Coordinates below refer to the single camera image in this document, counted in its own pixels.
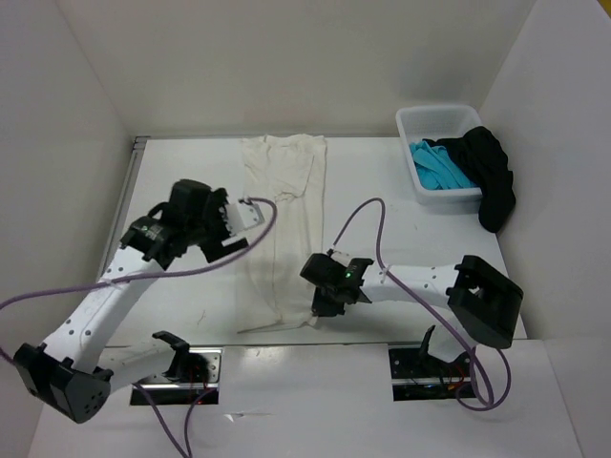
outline white pants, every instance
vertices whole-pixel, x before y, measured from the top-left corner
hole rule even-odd
[[[239,332],[314,323],[314,287],[299,273],[309,255],[321,251],[323,245],[326,153],[321,136],[268,135],[242,143],[244,194],[273,200],[278,220],[269,236],[237,267]],[[268,219],[270,213],[262,210]]]

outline plastic bin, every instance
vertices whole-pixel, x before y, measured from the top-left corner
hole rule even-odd
[[[421,141],[423,138],[437,140],[445,137],[460,137],[473,127],[481,126],[479,114],[473,107],[469,105],[428,105],[402,108],[397,112],[396,119],[416,199],[419,203],[427,205],[481,199],[479,188],[440,190],[423,188],[410,152],[410,143]]]

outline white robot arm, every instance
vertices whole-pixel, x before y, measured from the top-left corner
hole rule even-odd
[[[373,260],[351,259],[329,250],[326,254],[312,255],[301,276],[316,286],[313,314],[335,317],[346,313],[346,304],[356,302],[414,302],[389,273],[430,305],[450,309],[453,316],[447,322],[471,347],[511,346],[524,294],[479,257],[465,256],[459,264],[391,265],[383,270],[374,267]],[[446,363],[465,351],[444,326],[430,329],[423,345],[431,356]]]
[[[100,282],[74,313],[38,347],[24,343],[14,361],[31,394],[77,423],[93,417],[108,396],[151,374],[179,377],[198,355],[165,331],[134,346],[105,351],[118,326],[172,260],[197,245],[209,262],[247,246],[232,240],[263,223],[257,204],[229,204],[224,189],[192,180],[175,183],[168,202],[135,221]],[[125,276],[151,275],[114,282]]]

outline purple cable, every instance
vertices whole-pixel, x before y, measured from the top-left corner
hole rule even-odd
[[[214,270],[220,269],[224,267],[225,265],[230,264],[234,260],[238,260],[246,256],[248,253],[250,253],[271,232],[272,228],[276,224],[276,219],[278,218],[278,207],[276,206],[274,202],[272,202],[271,200],[267,198],[251,198],[250,200],[253,202],[261,202],[266,205],[269,205],[272,211],[271,220],[265,226],[265,229],[263,229],[263,231],[252,241],[252,243],[249,244],[249,246],[247,246],[242,251],[239,251],[238,253],[232,256],[229,256],[219,262],[216,262],[210,265],[206,265],[205,267],[201,267],[199,269],[181,270],[178,272],[161,272],[157,274],[125,275],[123,277],[118,277],[116,279],[113,279],[112,281],[98,282],[98,283],[92,283],[92,284],[83,284],[80,286],[69,286],[66,288],[47,289],[43,291],[35,291],[33,293],[21,294],[19,296],[14,296],[0,303],[0,310],[16,302],[26,301],[29,299],[43,298],[43,297],[48,297],[48,296],[57,296],[59,294],[94,291],[96,289],[106,288],[113,283],[124,283],[128,281],[145,280],[145,279],[167,279],[167,278],[177,278],[177,277],[190,277],[192,275],[205,274],[207,272],[212,272]],[[4,350],[4,348],[2,348],[1,346],[0,346],[0,357],[4,359],[7,363],[14,365],[14,360],[12,359],[11,355],[9,355]],[[184,449],[180,446],[179,441],[177,441],[176,437],[174,437],[174,434],[172,434],[172,431],[170,431],[170,428],[168,427],[167,423],[165,423],[165,420],[163,419],[163,416],[161,415],[161,412],[159,411],[151,395],[144,388],[142,388],[140,384],[134,384],[134,387],[138,389],[140,393],[142,393],[142,396],[144,396],[144,399],[146,399],[146,401],[149,403],[149,405],[155,412],[155,415],[157,416],[159,423],[161,424],[161,427],[163,428],[163,431],[168,436],[168,439],[170,439],[170,442],[172,442],[172,445],[176,448],[176,450],[180,453],[180,455],[183,458],[193,458],[193,453],[191,451],[191,444],[189,443],[189,433],[188,433],[189,419],[191,418],[191,413],[193,412],[193,408],[197,405],[197,403],[201,400],[201,398],[203,398],[206,394],[214,390],[204,391],[202,394],[200,394],[200,396],[196,398],[193,404],[189,406],[189,410],[187,410],[187,414],[184,418],[184,443],[187,447],[187,451],[185,452]]]
[[[178,272],[159,272],[156,274],[125,275],[123,277],[117,277],[115,279],[112,279],[111,281],[101,281],[98,283],[82,284],[80,286],[69,286],[66,288],[47,289],[43,291],[35,291],[33,293],[21,294],[19,296],[14,296],[0,303],[0,310],[16,302],[26,301],[29,299],[44,298],[48,296],[57,296],[59,294],[94,291],[96,289],[107,288],[108,286],[114,283],[126,283],[128,281],[146,280],[146,279],[150,280],[150,279],[170,279],[170,278],[177,278],[177,277],[191,277],[193,275],[205,274],[207,272],[212,272],[214,270],[221,269],[222,267],[224,267],[227,264],[230,264],[234,260],[243,258],[248,253],[250,253],[259,243],[261,243],[261,240],[263,240],[267,236],[267,234],[269,234],[271,229],[274,227],[274,224],[276,224],[276,219],[278,217],[278,207],[276,207],[276,204],[274,202],[266,198],[251,198],[250,200],[253,202],[261,202],[266,205],[269,205],[272,210],[271,220],[265,226],[265,229],[263,229],[263,231],[252,241],[252,243],[249,244],[249,246],[244,248],[242,251],[235,253],[232,256],[228,256],[227,258],[220,260],[219,262],[215,262],[214,264],[206,265],[198,269],[181,270]],[[14,361],[12,360],[11,355],[9,355],[4,350],[4,348],[2,348],[2,346],[0,346],[0,358],[4,359],[7,363],[14,365]]]
[[[348,226],[352,223],[352,220],[354,219],[354,217],[367,205],[369,205],[370,203],[373,202],[378,202],[380,204],[381,207],[381,212],[380,212],[380,224],[378,226],[378,233],[377,233],[377,237],[376,237],[376,241],[375,241],[375,257],[376,260],[378,262],[378,264],[380,265],[380,268],[382,270],[386,270],[387,267],[384,264],[384,262],[382,261],[382,253],[381,253],[381,249],[382,249],[382,234],[384,232],[384,222],[386,220],[386,203],[381,199],[381,198],[370,198],[368,200],[366,200],[365,202],[363,202],[361,205],[359,205],[353,212],[352,214],[348,217],[348,220],[346,221],[346,223],[344,224],[344,227],[342,227],[342,230],[339,232],[337,238],[335,239],[335,241],[333,242],[333,244],[331,245],[331,248],[335,248],[335,246],[337,245],[337,243],[340,241],[340,239],[342,238],[342,236],[344,235],[344,233],[346,232],[346,230],[348,229]],[[503,392],[502,396],[498,399],[498,401],[495,402],[495,397],[494,397],[494,392],[493,392],[493,388],[492,388],[492,384],[490,382],[490,377],[488,377],[488,374],[486,373],[486,370],[484,369],[484,366],[481,364],[481,361],[479,361],[479,359],[475,356],[475,349],[474,348],[470,348],[469,344],[462,338],[462,336],[460,334],[458,334],[456,332],[456,330],[452,327],[451,324],[449,324],[440,314],[439,312],[437,312],[428,302],[426,302],[424,299],[422,299],[420,296],[418,296],[415,291],[413,291],[411,288],[409,288],[406,284],[404,284],[402,281],[400,281],[397,277],[395,277],[390,271],[387,271],[387,276],[394,281],[397,286],[399,286],[402,290],[404,290],[408,295],[410,295],[412,298],[414,298],[418,303],[420,303],[425,309],[427,309],[427,311],[429,313],[431,313],[436,320],[438,320],[446,329],[448,329],[448,331],[453,335],[453,337],[465,348],[465,351],[467,352],[467,354],[469,355],[470,358],[470,363],[469,363],[469,372],[470,372],[470,377],[471,377],[471,386],[472,389],[474,391],[474,395],[477,398],[477,400],[483,405],[482,407],[480,406],[469,406],[468,404],[466,404],[462,398],[460,397],[460,393],[462,392],[462,390],[466,387],[467,384],[464,384],[462,387],[460,387],[457,391],[456,391],[456,400],[464,407],[466,407],[469,410],[475,410],[475,411],[487,411],[487,410],[492,410],[493,408],[496,408],[498,406],[500,406],[505,399],[507,398],[507,396],[509,395],[509,391],[511,389],[511,384],[512,384],[512,373],[511,373],[511,368],[509,367],[509,362],[507,361],[507,358],[505,357],[505,355],[503,354],[502,351],[497,350],[504,365],[505,365],[505,369],[507,371],[507,385],[505,387],[505,391]],[[477,368],[477,370],[479,370],[480,374],[481,374],[481,378],[484,382],[484,385],[486,386],[486,391],[488,393],[488,401],[486,401],[483,396],[481,395],[478,387],[477,387],[477,382],[475,379],[475,368]]]
[[[191,413],[193,412],[193,408],[201,401],[201,399],[203,399],[204,396],[216,390],[215,389],[206,389],[205,391],[200,393],[200,395],[197,398],[195,398],[195,401],[193,401],[193,403],[191,403],[191,405],[189,406],[189,409],[187,410],[187,414],[184,417],[184,429],[183,429],[184,444],[187,447],[187,450],[185,451],[184,448],[180,446],[179,441],[174,436],[174,434],[172,434],[170,427],[165,422],[163,415],[161,415],[161,412],[159,411],[159,407],[157,406],[157,404],[155,404],[155,401],[153,400],[153,397],[149,394],[149,392],[146,389],[144,389],[142,385],[140,384],[134,384],[134,388],[137,389],[140,392],[140,394],[142,394],[144,399],[146,399],[146,402],[149,403],[149,406],[153,408],[153,412],[155,413],[155,416],[159,420],[159,424],[163,428],[163,432],[165,432],[165,435],[168,436],[168,439],[170,439],[170,442],[172,443],[174,448],[177,450],[177,452],[180,453],[182,458],[193,458],[193,452],[191,451],[191,444],[189,443],[189,432],[188,432]]]

